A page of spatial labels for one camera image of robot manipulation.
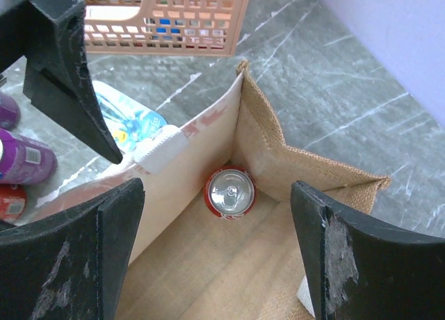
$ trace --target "paper bag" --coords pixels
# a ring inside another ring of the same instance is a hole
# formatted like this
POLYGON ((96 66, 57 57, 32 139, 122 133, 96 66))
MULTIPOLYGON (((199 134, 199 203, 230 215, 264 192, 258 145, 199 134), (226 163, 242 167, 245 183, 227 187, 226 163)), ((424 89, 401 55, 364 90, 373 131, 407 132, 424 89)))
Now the paper bag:
POLYGON ((130 177, 146 198, 117 319, 311 319, 296 292, 305 273, 290 210, 303 180, 369 213, 389 178, 286 145, 272 107, 248 73, 185 124, 173 126, 112 166, 100 179, 62 194, 34 218, 71 207, 130 177), (200 193, 230 162, 259 194, 243 218, 216 218, 200 193))

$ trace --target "gray marble floor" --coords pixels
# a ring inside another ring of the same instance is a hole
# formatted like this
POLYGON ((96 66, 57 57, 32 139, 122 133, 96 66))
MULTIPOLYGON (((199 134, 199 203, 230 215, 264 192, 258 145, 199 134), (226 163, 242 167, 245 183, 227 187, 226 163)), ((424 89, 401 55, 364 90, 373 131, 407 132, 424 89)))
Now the gray marble floor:
MULTIPOLYGON (((175 125, 220 97, 247 58, 290 145, 391 175, 373 215, 445 237, 445 131, 318 0, 250 0, 232 58, 88 58, 93 79, 175 125)), ((91 180, 108 162, 29 104, 24 64, 6 72, 4 87, 23 111, 18 132, 48 143, 60 161, 51 180, 28 189, 33 207, 91 180)))

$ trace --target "soda can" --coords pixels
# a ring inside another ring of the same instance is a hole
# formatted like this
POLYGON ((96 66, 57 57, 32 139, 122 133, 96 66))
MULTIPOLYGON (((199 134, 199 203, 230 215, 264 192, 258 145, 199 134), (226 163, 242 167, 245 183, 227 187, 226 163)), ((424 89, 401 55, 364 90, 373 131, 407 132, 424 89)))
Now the soda can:
POLYGON ((203 193, 213 214, 232 220, 245 216, 252 209, 257 188, 244 169, 224 166, 208 178, 203 193))
POLYGON ((38 184, 56 166, 56 155, 44 143, 0 129, 0 184, 38 184))
POLYGON ((0 219, 14 223, 25 210, 26 192, 23 186, 0 185, 0 219))

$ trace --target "purple bottle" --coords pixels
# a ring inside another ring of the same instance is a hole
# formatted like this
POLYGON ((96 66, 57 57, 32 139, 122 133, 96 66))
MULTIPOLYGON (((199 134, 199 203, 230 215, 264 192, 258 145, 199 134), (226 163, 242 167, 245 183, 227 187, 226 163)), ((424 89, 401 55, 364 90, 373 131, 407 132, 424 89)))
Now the purple bottle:
POLYGON ((5 130, 14 129, 20 121, 20 108, 9 95, 0 92, 0 127, 5 130))
POLYGON ((0 129, 0 184, 37 184, 56 166, 56 155, 44 143, 0 129))

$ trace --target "red soda can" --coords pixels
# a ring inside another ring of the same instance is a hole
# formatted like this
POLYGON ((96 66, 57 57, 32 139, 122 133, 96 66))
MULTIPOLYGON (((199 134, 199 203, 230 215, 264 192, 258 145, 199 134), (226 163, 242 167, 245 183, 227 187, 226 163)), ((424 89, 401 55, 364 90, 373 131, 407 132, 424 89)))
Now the red soda can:
POLYGON ((13 223, 22 214, 26 205, 23 186, 0 184, 0 219, 13 223))
POLYGON ((257 188, 251 176, 238 166, 219 168, 206 182, 204 201, 219 218, 236 219, 253 207, 257 188))

